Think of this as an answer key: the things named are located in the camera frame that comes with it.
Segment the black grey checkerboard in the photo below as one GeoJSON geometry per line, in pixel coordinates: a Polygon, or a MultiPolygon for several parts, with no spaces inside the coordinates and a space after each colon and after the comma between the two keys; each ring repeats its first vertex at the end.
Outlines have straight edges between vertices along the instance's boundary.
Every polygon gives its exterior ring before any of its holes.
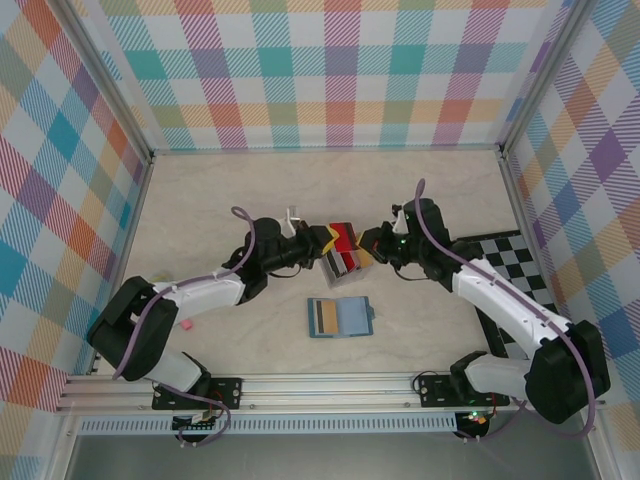
{"type": "MultiPolygon", "coordinates": [[[[551,294],[519,230],[460,237],[481,252],[489,263],[515,287],[557,314],[551,294]]],[[[491,354],[500,358],[526,360],[527,354],[515,340],[484,312],[476,313],[491,354]]]]}

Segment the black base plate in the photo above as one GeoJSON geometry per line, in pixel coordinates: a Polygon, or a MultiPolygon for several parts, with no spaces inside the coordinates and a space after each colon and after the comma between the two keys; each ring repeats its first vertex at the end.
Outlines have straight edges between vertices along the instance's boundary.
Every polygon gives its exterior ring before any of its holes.
{"type": "Polygon", "coordinates": [[[502,407],[511,403],[508,396],[496,393],[473,393],[462,398],[454,389],[450,375],[421,375],[413,386],[422,408],[502,407]]]}
{"type": "Polygon", "coordinates": [[[154,386],[151,408],[153,410],[205,410],[217,409],[209,402],[195,396],[224,404],[230,410],[239,408],[242,379],[238,377],[205,377],[186,393],[178,394],[161,385],[154,386]]]}

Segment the blue leather card holder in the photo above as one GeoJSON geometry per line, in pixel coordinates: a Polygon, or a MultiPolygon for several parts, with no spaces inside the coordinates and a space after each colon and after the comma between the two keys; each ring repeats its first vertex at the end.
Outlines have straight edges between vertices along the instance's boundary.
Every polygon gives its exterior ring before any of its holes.
{"type": "Polygon", "coordinates": [[[309,336],[311,338],[350,338],[371,336],[374,333],[373,320],[375,319],[375,311],[366,296],[337,299],[308,298],[307,314],[309,336]],[[320,335],[317,332],[316,302],[318,300],[334,300],[336,302],[339,334],[320,335]]]}

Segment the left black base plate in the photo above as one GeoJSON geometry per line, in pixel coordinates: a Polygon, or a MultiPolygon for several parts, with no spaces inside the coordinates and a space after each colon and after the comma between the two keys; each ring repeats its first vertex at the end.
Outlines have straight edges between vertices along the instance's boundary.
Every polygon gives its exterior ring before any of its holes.
{"type": "Polygon", "coordinates": [[[205,377],[186,393],[178,394],[161,385],[154,386],[151,408],[153,410],[205,410],[217,409],[209,402],[195,396],[224,404],[230,410],[239,408],[242,379],[238,377],[205,377]]]}

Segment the long aluminium base rail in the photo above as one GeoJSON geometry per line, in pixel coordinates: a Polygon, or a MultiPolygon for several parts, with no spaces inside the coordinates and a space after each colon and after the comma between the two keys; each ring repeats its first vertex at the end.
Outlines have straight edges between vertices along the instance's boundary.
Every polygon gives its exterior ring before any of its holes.
{"type": "MultiPolygon", "coordinates": [[[[236,413],[367,413],[421,409],[414,389],[416,373],[244,374],[236,413]]],[[[56,407],[59,414],[137,412],[188,413],[204,410],[153,410],[149,380],[128,382],[107,375],[70,377],[56,407]]],[[[431,411],[490,410],[493,407],[435,407],[431,411]]]]}

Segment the aluminium side rail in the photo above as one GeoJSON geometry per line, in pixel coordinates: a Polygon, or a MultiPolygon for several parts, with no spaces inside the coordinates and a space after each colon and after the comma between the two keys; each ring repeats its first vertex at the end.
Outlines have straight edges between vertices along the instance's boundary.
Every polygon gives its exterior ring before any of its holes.
{"type": "Polygon", "coordinates": [[[497,154],[497,161],[505,184],[509,202],[516,219],[517,226],[521,234],[524,236],[527,245],[533,248],[536,246],[536,238],[534,235],[534,231],[526,217],[524,203],[514,180],[514,176],[511,171],[511,165],[508,160],[508,155],[503,151],[499,151],[497,154]]]}
{"type": "Polygon", "coordinates": [[[155,158],[151,157],[143,170],[144,175],[142,177],[142,183],[139,189],[139,195],[136,199],[135,208],[133,209],[133,212],[128,222],[128,228],[126,230],[126,236],[124,238],[121,255],[119,256],[118,261],[115,264],[114,270],[112,271],[112,276],[109,283],[109,289],[106,290],[104,295],[100,298],[99,305],[101,307],[106,306],[108,301],[115,295],[115,292],[118,290],[119,286],[124,281],[127,264],[129,262],[136,231],[139,225],[145,199],[149,190],[149,185],[153,175],[154,166],[155,166],[155,158]]]}

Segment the gold card black stripe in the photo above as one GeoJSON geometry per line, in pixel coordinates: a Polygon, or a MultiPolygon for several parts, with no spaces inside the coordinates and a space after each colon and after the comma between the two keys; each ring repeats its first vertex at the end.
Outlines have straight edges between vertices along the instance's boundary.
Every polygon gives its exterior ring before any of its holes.
{"type": "Polygon", "coordinates": [[[337,335],[340,333],[337,306],[334,300],[318,300],[316,302],[317,332],[320,335],[337,335]]]}

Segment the small circuit board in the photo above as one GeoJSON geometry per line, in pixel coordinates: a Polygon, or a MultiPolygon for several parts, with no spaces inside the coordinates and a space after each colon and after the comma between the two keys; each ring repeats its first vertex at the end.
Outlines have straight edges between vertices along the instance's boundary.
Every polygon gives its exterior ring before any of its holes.
{"type": "Polygon", "coordinates": [[[174,431],[212,430],[219,416],[215,412],[177,415],[172,418],[171,428],[174,431]]]}
{"type": "Polygon", "coordinates": [[[492,416],[492,412],[471,410],[458,413],[456,421],[459,428],[467,425],[484,425],[491,420],[492,416]]]}

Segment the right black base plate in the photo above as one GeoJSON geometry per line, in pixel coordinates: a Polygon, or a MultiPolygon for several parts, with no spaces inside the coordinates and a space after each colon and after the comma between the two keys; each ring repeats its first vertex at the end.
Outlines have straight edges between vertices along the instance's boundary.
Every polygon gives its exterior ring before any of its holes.
{"type": "Polygon", "coordinates": [[[422,408],[502,407],[511,403],[508,396],[496,393],[473,393],[462,398],[454,389],[450,375],[421,375],[413,386],[422,408]]]}

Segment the thin aluminium wall rail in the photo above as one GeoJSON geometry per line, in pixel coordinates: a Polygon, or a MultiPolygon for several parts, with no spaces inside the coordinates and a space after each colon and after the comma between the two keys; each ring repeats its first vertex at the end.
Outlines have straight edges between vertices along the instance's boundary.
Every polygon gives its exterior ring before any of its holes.
{"type": "Polygon", "coordinates": [[[499,145],[489,143],[440,144],[414,146],[350,146],[350,147],[282,147],[282,148],[235,148],[235,149],[156,149],[153,156],[205,156],[205,155],[257,155],[257,154],[302,154],[302,153],[345,153],[345,152],[405,152],[405,151],[491,151],[496,152],[499,145]]]}

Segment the aluminium frame post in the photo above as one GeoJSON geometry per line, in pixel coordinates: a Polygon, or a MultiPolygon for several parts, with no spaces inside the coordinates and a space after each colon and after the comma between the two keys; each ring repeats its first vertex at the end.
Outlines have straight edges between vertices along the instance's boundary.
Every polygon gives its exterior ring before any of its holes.
{"type": "Polygon", "coordinates": [[[136,149],[142,154],[147,164],[153,163],[153,151],[144,137],[138,122],[134,118],[124,97],[111,75],[99,49],[95,46],[90,34],[86,30],[81,17],[76,12],[71,0],[50,0],[52,7],[59,10],[64,18],[65,29],[72,37],[74,45],[88,65],[89,73],[96,80],[98,89],[104,94],[107,103],[113,108],[114,114],[121,122],[122,128],[133,141],[136,149]]]}
{"type": "Polygon", "coordinates": [[[565,6],[562,1],[556,18],[532,62],[524,90],[516,97],[505,125],[498,137],[496,146],[499,162],[506,163],[509,154],[525,133],[534,111],[544,97],[552,81],[556,78],[571,46],[574,44],[582,26],[593,11],[598,0],[571,0],[565,6]]]}

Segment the clear acrylic card stand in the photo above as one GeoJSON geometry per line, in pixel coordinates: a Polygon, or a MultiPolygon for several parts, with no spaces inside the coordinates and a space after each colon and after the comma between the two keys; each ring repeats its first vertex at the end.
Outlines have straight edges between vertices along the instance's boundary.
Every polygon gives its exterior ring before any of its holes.
{"type": "Polygon", "coordinates": [[[370,268],[373,266],[372,265],[371,267],[366,268],[366,269],[360,268],[359,270],[353,271],[351,273],[347,273],[346,275],[337,278],[337,277],[334,276],[333,272],[329,268],[329,263],[328,263],[328,260],[327,260],[327,254],[324,255],[320,259],[320,264],[321,264],[321,269],[323,271],[327,286],[330,289],[338,288],[338,287],[347,285],[349,283],[353,283],[355,281],[360,281],[360,280],[364,279],[365,276],[367,275],[367,273],[370,271],[370,268]]]}

